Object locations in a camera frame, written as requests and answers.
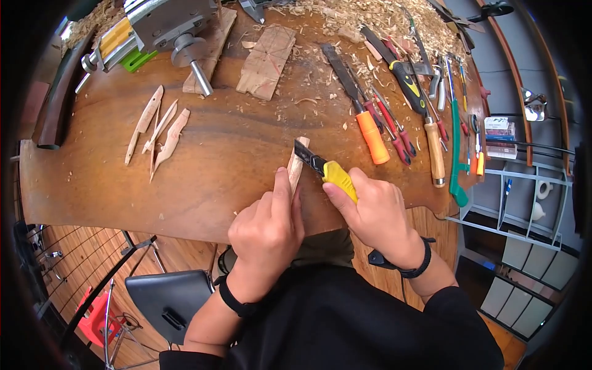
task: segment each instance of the yellow and black handle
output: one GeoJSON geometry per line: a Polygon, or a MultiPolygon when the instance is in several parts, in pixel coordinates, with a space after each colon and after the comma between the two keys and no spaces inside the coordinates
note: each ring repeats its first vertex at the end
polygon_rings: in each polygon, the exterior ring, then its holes
{"type": "Polygon", "coordinates": [[[388,68],[397,78],[397,81],[403,90],[403,94],[405,94],[409,104],[411,105],[411,109],[421,115],[426,115],[426,101],[419,93],[419,89],[417,88],[415,82],[411,79],[407,72],[405,72],[405,68],[403,68],[401,62],[399,60],[393,60],[388,68]]]}

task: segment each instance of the chair backrest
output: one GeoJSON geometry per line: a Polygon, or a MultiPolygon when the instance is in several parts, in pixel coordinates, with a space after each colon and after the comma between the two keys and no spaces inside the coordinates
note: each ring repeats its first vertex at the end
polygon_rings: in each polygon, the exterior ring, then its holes
{"type": "Polygon", "coordinates": [[[204,270],[126,278],[136,307],[167,341],[182,345],[189,322],[213,293],[204,270]]]}

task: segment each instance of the black bracelet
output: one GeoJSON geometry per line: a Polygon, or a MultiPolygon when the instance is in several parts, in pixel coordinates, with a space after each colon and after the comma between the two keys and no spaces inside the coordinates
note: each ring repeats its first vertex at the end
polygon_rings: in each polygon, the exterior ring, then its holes
{"type": "Polygon", "coordinates": [[[399,270],[401,276],[405,279],[417,278],[419,275],[423,274],[423,272],[427,269],[427,266],[430,264],[430,260],[432,259],[432,249],[430,248],[430,243],[435,243],[436,239],[423,236],[421,236],[421,238],[423,240],[423,245],[426,247],[426,253],[423,256],[422,264],[418,268],[411,270],[403,270],[397,267],[397,270],[399,270]]]}
{"type": "Polygon", "coordinates": [[[252,316],[257,311],[258,305],[256,303],[238,302],[228,289],[228,285],[226,284],[227,277],[228,275],[222,275],[214,281],[214,286],[219,286],[218,291],[220,292],[220,297],[222,297],[224,303],[236,312],[239,317],[252,316]]]}
{"type": "Polygon", "coordinates": [[[417,278],[419,275],[421,275],[427,269],[427,266],[430,264],[430,260],[432,259],[432,250],[430,248],[429,243],[436,242],[436,239],[434,239],[432,237],[427,238],[427,237],[421,236],[421,238],[423,241],[423,245],[425,247],[425,253],[423,255],[422,264],[416,269],[411,269],[411,270],[401,269],[401,268],[393,265],[391,262],[389,262],[386,258],[384,258],[382,253],[380,253],[377,250],[373,250],[372,252],[370,252],[370,254],[368,255],[368,263],[370,263],[373,266],[378,266],[378,267],[382,267],[382,268],[389,269],[389,270],[399,270],[399,272],[401,272],[401,276],[405,279],[417,278]]]}

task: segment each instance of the yellow utility knife handle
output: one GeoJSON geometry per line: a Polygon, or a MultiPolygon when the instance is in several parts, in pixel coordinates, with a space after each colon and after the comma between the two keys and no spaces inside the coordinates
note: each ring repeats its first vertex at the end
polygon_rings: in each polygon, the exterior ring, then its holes
{"type": "Polygon", "coordinates": [[[331,182],[337,185],[349,195],[355,204],[358,203],[358,196],[356,195],[356,189],[353,187],[352,178],[341,168],[339,163],[331,160],[324,164],[323,170],[325,172],[323,176],[324,182],[331,182]]]}

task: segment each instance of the wrist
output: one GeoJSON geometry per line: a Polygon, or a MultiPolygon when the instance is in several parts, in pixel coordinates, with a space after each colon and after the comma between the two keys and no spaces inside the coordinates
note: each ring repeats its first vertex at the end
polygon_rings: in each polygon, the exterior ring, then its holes
{"type": "Polygon", "coordinates": [[[226,285],[232,296],[242,304],[259,302],[274,283],[275,279],[263,278],[260,274],[251,272],[238,260],[226,278],[226,285]]]}

